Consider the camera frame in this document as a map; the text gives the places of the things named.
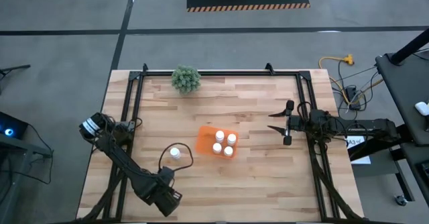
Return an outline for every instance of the wheel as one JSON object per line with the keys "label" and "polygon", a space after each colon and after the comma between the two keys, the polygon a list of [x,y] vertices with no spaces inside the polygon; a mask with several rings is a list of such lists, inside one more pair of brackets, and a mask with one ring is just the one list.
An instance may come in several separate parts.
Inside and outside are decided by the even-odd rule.
{"label": "wheel", "polygon": [[406,206],[406,205],[407,205],[407,203],[408,203],[407,199],[405,199],[405,197],[404,197],[403,195],[401,195],[401,196],[396,196],[396,197],[395,197],[395,201],[396,201],[396,203],[397,203],[398,205],[400,205],[400,206],[402,206],[402,207]]}

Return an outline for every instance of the wooden table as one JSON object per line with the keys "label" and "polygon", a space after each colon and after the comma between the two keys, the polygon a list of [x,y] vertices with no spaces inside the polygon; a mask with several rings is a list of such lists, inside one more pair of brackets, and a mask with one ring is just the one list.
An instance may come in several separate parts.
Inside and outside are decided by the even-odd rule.
{"label": "wooden table", "polygon": [[[128,70],[114,70],[109,81],[103,113],[115,119],[121,117],[128,74]],[[311,75],[318,108],[336,115],[327,71],[311,70]],[[162,150],[171,143],[182,142],[193,150],[194,165],[176,173],[174,188],[183,198],[169,217],[136,197],[128,182],[123,221],[320,220],[305,135],[294,132],[292,145],[283,146],[282,136],[267,127],[284,126],[284,119],[268,115],[283,111],[288,99],[299,103],[294,77],[204,76],[199,90],[185,97],[171,86],[170,77],[144,79],[139,108],[143,124],[136,129],[132,158],[142,168],[155,172]],[[129,116],[133,103],[131,99]],[[238,131],[236,158],[224,160],[197,154],[194,145],[201,125]],[[339,140],[328,145],[334,185],[352,209],[363,216],[346,146]],[[179,160],[166,155],[162,164],[175,168],[189,163],[186,149],[180,150]],[[110,159],[95,152],[78,217],[85,216],[105,191],[110,170]],[[324,198],[330,213],[326,190]]]}

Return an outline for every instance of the small plant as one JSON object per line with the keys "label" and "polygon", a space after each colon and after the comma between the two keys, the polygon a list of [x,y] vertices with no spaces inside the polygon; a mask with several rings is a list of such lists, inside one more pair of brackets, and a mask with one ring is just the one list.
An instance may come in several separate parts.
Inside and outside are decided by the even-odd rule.
{"label": "small plant", "polygon": [[200,75],[191,66],[179,65],[172,75],[172,86],[179,90],[180,94],[188,94],[200,86]]}

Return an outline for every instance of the white cap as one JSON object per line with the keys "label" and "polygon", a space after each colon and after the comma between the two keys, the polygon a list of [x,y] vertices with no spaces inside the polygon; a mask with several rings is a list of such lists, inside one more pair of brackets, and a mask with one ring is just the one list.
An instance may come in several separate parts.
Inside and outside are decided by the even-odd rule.
{"label": "white cap", "polygon": [[219,154],[222,151],[222,145],[220,143],[213,144],[213,152]]}
{"label": "white cap", "polygon": [[173,156],[173,158],[178,159],[180,158],[180,150],[178,148],[172,148],[170,150],[170,154]]}
{"label": "white cap", "polygon": [[235,136],[235,134],[230,134],[228,135],[228,144],[233,146],[235,144],[235,141],[237,140],[237,137]]}
{"label": "white cap", "polygon": [[223,138],[225,137],[225,134],[222,131],[217,131],[216,132],[216,140],[218,142],[223,141]]}
{"label": "white cap", "polygon": [[226,148],[223,150],[223,153],[224,153],[226,156],[232,156],[232,155],[233,155],[233,152],[234,152],[234,150],[233,150],[233,148],[232,148],[231,146],[228,146],[228,147],[226,147]]}

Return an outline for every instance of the gray floor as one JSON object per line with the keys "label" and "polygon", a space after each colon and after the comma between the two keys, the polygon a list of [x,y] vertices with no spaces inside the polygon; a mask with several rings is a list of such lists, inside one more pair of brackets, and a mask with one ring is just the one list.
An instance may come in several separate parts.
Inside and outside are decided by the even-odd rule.
{"label": "gray floor", "polygon": [[[135,0],[129,28],[332,27],[428,25],[429,0],[310,0],[308,11],[186,13],[186,0]],[[0,0],[0,30],[119,29],[127,0]],[[369,68],[374,58],[394,52],[419,32],[211,34],[127,36],[119,69],[317,68],[323,56],[353,54],[343,76]],[[1,82],[0,111],[35,125],[55,149],[52,183],[25,180],[14,223],[51,223],[74,218],[90,146],[79,123],[99,111],[117,36],[0,36],[0,68],[32,67]],[[337,78],[337,63],[324,62]],[[361,86],[375,70],[346,80]],[[402,119],[384,84],[374,89],[358,118]],[[365,216],[378,221],[424,223],[429,209],[406,163],[402,163],[416,202],[399,207],[394,175],[357,178]],[[48,177],[48,163],[30,174]]]}

